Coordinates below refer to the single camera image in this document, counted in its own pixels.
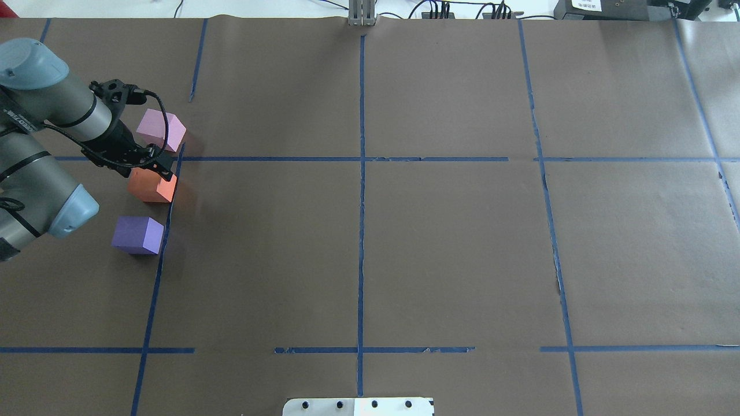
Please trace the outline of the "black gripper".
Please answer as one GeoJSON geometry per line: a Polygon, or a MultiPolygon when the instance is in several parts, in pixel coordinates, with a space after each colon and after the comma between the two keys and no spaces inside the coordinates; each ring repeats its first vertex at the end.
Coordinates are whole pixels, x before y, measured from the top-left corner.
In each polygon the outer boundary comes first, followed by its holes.
{"type": "Polygon", "coordinates": [[[132,132],[117,120],[97,139],[83,142],[82,154],[99,168],[109,168],[122,177],[129,177],[132,165],[151,169],[164,181],[172,181],[173,158],[159,147],[144,148],[134,141],[132,132]]]}

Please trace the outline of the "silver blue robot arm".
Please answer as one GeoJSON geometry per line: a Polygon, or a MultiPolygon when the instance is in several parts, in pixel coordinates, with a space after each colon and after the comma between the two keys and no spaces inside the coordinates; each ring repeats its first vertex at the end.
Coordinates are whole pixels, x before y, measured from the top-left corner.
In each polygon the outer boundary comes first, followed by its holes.
{"type": "Polygon", "coordinates": [[[164,145],[141,146],[121,121],[128,105],[144,105],[156,93],[119,79],[85,83],[67,63],[36,39],[3,42],[1,140],[2,261],[35,239],[58,239],[99,211],[97,201],[34,138],[53,130],[74,142],[99,168],[128,177],[135,168],[169,181],[173,158],[164,145]]]}

